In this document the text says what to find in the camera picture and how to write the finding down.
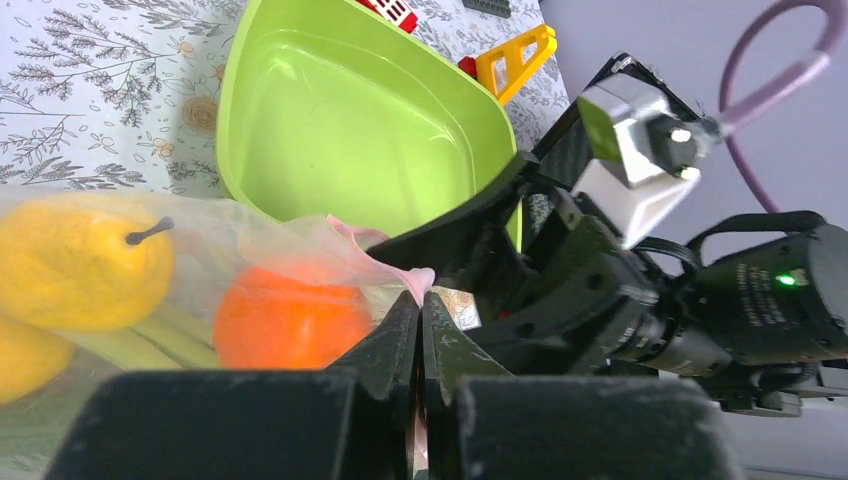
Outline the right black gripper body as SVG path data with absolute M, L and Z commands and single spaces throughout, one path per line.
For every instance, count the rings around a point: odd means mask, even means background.
M 430 268 L 438 285 L 472 294 L 481 324 L 470 338 L 517 375 L 592 373 L 622 360 L 709 377 L 731 364 L 685 318 L 670 278 L 624 250 L 587 199 L 553 190 L 555 211 L 517 249 L 509 220 L 540 181 L 536 158 L 519 152 L 468 201 L 369 254 Z

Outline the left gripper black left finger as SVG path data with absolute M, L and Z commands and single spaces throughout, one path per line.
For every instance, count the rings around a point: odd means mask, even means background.
M 90 397 L 51 479 L 409 479 L 420 309 L 323 370 L 137 371 Z

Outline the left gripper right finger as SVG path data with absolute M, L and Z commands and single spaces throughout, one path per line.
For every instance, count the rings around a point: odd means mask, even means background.
M 433 479 L 742 479 L 720 413 L 689 381 L 511 376 L 435 293 L 421 311 Z

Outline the clear zip top bag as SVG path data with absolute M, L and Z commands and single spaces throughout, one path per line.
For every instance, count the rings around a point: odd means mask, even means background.
M 228 199 L 195 199 L 134 189 L 5 186 L 1 190 L 1 218 L 21 203 L 68 194 L 126 202 L 174 220 L 170 236 L 175 247 L 175 270 L 170 290 L 159 307 L 169 303 L 209 321 L 212 345 L 215 316 L 224 294 L 241 273 L 252 267 L 309 285 L 359 289 L 373 319 L 372 331 L 401 293 L 410 293 L 420 305 L 435 280 L 429 268 L 404 270 L 371 258 L 367 249 L 385 240 L 382 232 L 321 215 L 280 223 Z M 45 478 L 84 402 L 112 377 L 137 371 L 200 370 L 121 370 L 74 345 L 73 360 L 62 373 L 27 396 L 1 404 L 3 478 Z

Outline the yellow toy lemon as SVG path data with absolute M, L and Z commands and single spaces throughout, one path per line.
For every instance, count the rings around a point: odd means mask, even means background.
M 31 325 L 1 317 L 1 404 L 46 385 L 72 362 L 75 345 Z

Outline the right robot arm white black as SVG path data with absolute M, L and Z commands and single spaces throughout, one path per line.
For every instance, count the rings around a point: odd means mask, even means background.
M 776 239 L 701 258 L 689 243 L 633 247 L 584 193 L 516 154 L 456 209 L 369 249 L 473 295 L 470 338 L 517 375 L 623 363 L 695 380 L 727 412 L 795 417 L 847 393 L 847 234 L 819 214 L 741 214 L 709 229 Z

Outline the white green toy leek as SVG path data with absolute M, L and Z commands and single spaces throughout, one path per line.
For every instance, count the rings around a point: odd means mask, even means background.
M 212 324 L 166 303 L 144 321 L 107 332 L 60 336 L 121 370 L 216 369 Z

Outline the orange toy fruit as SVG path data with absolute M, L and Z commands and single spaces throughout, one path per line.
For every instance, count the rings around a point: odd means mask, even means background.
M 323 369 L 372 329 L 359 289 L 309 285 L 252 267 L 224 294 L 213 345 L 228 368 Z

